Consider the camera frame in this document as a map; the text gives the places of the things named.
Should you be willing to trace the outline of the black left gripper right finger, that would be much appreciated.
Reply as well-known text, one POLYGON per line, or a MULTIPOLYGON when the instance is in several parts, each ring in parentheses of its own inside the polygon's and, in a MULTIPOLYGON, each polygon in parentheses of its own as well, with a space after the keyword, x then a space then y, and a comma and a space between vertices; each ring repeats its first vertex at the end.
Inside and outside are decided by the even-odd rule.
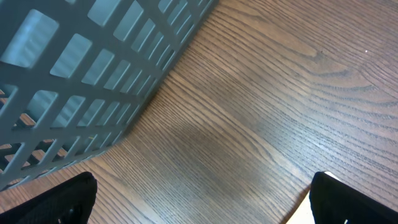
POLYGON ((325 172, 316 172, 309 192, 315 224, 397 224, 397 212, 325 172))

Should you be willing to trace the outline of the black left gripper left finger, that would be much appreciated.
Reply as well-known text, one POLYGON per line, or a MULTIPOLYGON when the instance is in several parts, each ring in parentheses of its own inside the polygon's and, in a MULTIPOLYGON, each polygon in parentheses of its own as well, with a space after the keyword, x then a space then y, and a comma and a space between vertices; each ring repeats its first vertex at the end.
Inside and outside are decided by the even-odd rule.
POLYGON ((83 172, 4 212, 1 223, 87 223, 95 204, 97 180, 83 172))

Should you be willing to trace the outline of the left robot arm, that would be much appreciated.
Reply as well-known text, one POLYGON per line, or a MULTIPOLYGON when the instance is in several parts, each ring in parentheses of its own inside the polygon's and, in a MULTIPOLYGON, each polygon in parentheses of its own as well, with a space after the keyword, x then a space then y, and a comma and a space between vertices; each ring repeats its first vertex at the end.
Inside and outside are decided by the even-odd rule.
MULTIPOLYGON (((97 181, 89 172, 4 212, 1 223, 87 223, 97 181)), ((342 183, 331 172, 317 172, 289 223, 397 223, 397 212, 342 183)))

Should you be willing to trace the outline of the grey plastic mesh basket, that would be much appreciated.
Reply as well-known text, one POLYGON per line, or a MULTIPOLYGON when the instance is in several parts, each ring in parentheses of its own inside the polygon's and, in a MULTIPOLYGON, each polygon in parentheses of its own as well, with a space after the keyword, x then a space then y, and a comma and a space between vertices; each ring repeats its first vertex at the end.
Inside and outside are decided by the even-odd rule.
POLYGON ((1 2, 1 189, 114 145, 217 0, 1 2))

